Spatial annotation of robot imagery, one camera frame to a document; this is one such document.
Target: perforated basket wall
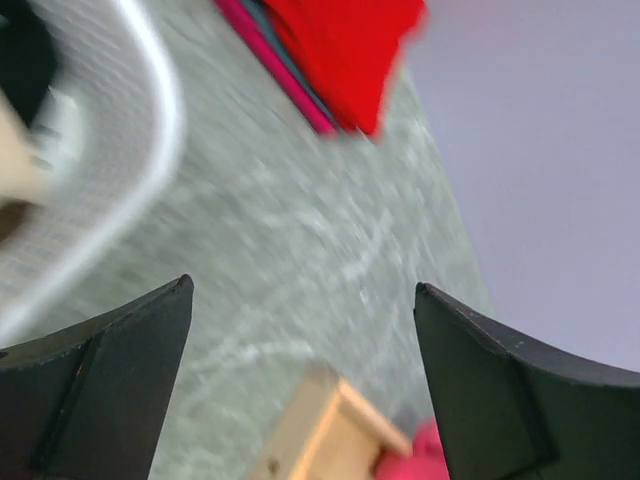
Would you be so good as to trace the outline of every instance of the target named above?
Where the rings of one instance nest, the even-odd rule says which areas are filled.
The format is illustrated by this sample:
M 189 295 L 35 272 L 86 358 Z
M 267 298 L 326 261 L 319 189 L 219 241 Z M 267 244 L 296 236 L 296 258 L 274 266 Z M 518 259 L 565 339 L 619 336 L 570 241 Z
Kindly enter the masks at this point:
M 33 0 L 82 91 L 79 171 L 0 248 L 0 346 L 30 328 L 171 179 L 182 104 L 171 62 L 135 0 Z

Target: gray marble surface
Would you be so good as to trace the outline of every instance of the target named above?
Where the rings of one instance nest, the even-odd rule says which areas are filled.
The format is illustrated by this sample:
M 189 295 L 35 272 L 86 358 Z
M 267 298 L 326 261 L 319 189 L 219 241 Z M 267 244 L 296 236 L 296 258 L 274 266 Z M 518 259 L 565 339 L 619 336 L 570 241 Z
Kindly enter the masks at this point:
M 323 140 L 209 0 L 148 8 L 184 84 L 184 164 L 32 334 L 193 277 L 193 327 L 154 479 L 242 478 L 315 358 L 411 432 L 431 412 L 415 283 L 492 309 L 406 73 L 379 144 Z

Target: black cloth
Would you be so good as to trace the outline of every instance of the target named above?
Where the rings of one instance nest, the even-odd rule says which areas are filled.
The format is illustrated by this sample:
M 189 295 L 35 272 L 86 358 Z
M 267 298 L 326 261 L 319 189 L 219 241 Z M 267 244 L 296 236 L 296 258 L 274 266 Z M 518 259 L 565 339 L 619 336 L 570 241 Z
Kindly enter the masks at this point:
M 26 0 L 0 0 L 0 89 L 31 127 L 58 70 L 53 38 Z

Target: pink object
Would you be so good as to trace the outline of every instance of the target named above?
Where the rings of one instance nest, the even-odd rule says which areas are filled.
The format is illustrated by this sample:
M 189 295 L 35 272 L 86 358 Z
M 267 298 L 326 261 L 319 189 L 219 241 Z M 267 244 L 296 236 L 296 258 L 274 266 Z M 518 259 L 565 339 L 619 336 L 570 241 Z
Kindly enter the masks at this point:
M 376 480 L 449 480 L 436 424 L 429 422 L 418 430 L 413 456 L 384 455 L 376 469 Z
M 322 135 L 336 132 L 335 127 L 313 103 L 307 92 L 291 75 L 280 58 L 267 43 L 258 25 L 239 0 L 214 0 L 229 25 L 238 33 L 253 54 L 262 62 L 273 78 L 280 84 L 313 129 Z

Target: white wall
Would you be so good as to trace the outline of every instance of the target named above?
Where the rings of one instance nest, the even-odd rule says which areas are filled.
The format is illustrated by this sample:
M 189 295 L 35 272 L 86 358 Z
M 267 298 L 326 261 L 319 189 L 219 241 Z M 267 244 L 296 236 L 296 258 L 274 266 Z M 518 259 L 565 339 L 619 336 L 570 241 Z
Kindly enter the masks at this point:
M 410 68 L 499 319 L 640 370 L 640 3 L 430 5 Z

